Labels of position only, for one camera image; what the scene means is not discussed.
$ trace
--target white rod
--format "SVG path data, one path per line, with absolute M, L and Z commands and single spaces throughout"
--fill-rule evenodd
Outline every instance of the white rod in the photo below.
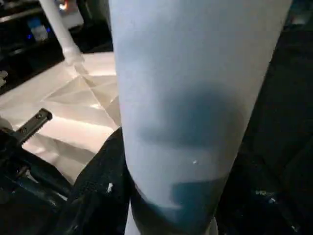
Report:
M 126 160 L 142 200 L 132 197 L 125 234 L 204 233 L 290 4 L 111 0 Z
M 81 52 L 73 41 L 68 29 L 63 24 L 62 17 L 55 4 L 55 0 L 39 0 L 39 2 L 52 26 L 55 36 L 62 47 L 65 61 L 69 65 L 73 62 L 82 61 Z

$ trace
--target small white speck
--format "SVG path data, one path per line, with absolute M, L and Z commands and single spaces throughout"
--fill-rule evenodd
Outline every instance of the small white speck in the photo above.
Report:
M 112 192 L 112 188 L 113 188 L 113 184 L 112 184 L 112 183 L 109 183 L 108 189 L 107 189 L 107 193 Z
M 274 199 L 274 198 L 271 198 L 270 200 L 269 200 L 269 203 L 274 203 L 274 202 L 276 202 L 276 200 Z

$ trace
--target white cylindrical tube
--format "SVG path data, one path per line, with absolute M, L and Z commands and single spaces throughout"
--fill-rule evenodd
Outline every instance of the white cylindrical tube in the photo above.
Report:
M 68 29 L 63 24 L 61 14 L 55 4 L 55 1 L 39 0 L 39 2 L 52 26 L 55 36 L 62 47 L 65 61 L 70 65 L 73 62 L 82 61 L 81 52 L 73 41 Z
M 207 229 L 290 3 L 111 0 L 125 154 L 137 194 L 132 212 L 142 234 Z

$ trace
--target black fabric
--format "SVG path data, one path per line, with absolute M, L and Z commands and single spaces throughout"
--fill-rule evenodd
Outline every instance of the black fabric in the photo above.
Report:
M 281 36 L 244 142 L 290 192 L 304 218 L 313 214 L 313 41 Z
M 79 174 L 66 205 L 40 235 L 123 235 L 130 198 L 128 180 L 119 128 Z

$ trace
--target white tube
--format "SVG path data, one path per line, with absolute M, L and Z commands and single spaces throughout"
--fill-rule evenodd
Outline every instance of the white tube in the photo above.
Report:
M 200 235 L 208 227 L 290 3 L 110 2 L 142 234 Z
M 73 41 L 68 29 L 62 22 L 62 17 L 54 0 L 39 0 L 46 17 L 48 18 L 55 36 L 57 37 L 65 58 L 65 61 L 71 65 L 74 62 L 83 60 L 78 46 Z

